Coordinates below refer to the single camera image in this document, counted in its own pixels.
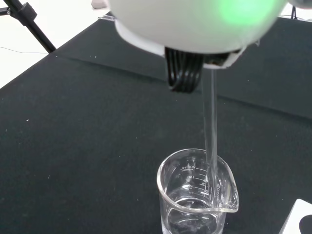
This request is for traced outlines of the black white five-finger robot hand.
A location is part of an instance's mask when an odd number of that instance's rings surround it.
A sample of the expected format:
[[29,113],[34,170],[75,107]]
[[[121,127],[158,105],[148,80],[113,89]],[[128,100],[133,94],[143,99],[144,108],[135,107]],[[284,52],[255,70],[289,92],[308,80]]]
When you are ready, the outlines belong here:
[[259,41],[286,5],[284,0],[112,0],[122,39],[166,60],[169,87],[191,93],[203,68],[233,65]]

